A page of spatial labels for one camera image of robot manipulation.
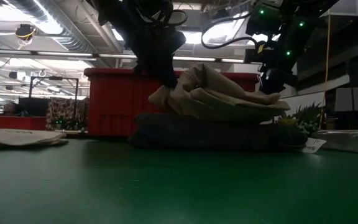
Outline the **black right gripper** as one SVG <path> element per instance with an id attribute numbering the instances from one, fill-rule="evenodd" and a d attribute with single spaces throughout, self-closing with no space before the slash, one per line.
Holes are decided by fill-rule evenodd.
<path id="1" fill-rule="evenodd" d="M 244 63 L 260 63 L 262 70 L 291 71 L 301 55 L 301 30 L 251 30 L 246 34 L 251 48 L 246 49 Z M 296 87 L 298 77 L 289 73 L 263 73 L 259 91 L 279 93 L 284 85 Z"/>

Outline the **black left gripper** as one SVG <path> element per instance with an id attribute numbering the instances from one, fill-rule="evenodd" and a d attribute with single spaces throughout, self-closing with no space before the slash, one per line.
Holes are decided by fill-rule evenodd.
<path id="1" fill-rule="evenodd" d="M 186 42 L 185 35 L 176 29 L 157 29 L 150 32 L 150 38 L 137 44 L 137 65 L 135 71 L 158 74 L 160 83 L 174 89 L 178 83 L 173 70 L 173 56 Z"/>

